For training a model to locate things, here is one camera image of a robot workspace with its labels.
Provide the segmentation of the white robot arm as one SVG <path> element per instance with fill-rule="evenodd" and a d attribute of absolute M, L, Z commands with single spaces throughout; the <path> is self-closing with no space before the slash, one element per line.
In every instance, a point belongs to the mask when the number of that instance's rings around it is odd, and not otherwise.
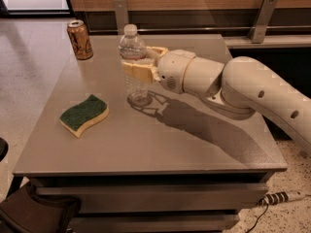
<path fill-rule="evenodd" d="M 223 116 L 260 113 L 311 153 L 311 99 L 251 57 L 221 63 L 186 50 L 148 47 L 145 59 L 124 59 L 121 66 L 132 78 L 195 96 Z"/>

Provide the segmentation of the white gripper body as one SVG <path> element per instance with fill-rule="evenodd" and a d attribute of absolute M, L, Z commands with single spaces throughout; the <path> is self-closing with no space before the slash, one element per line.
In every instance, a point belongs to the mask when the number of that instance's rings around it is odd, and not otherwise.
<path fill-rule="evenodd" d="M 172 50 L 162 56 L 157 64 L 162 87 L 177 94 L 183 93 L 184 74 L 194 58 L 196 54 L 186 50 Z"/>

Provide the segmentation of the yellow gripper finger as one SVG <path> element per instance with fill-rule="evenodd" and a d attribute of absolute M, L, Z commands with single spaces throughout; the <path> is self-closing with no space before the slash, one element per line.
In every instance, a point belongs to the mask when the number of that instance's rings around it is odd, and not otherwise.
<path fill-rule="evenodd" d="M 164 47 L 149 47 L 147 46 L 148 57 L 154 61 L 158 61 L 162 56 L 169 52 L 168 48 Z"/>
<path fill-rule="evenodd" d="M 121 66 L 124 72 L 136 80 L 143 83 L 159 82 L 160 77 L 158 74 L 155 62 L 150 58 L 140 60 L 122 60 Z"/>

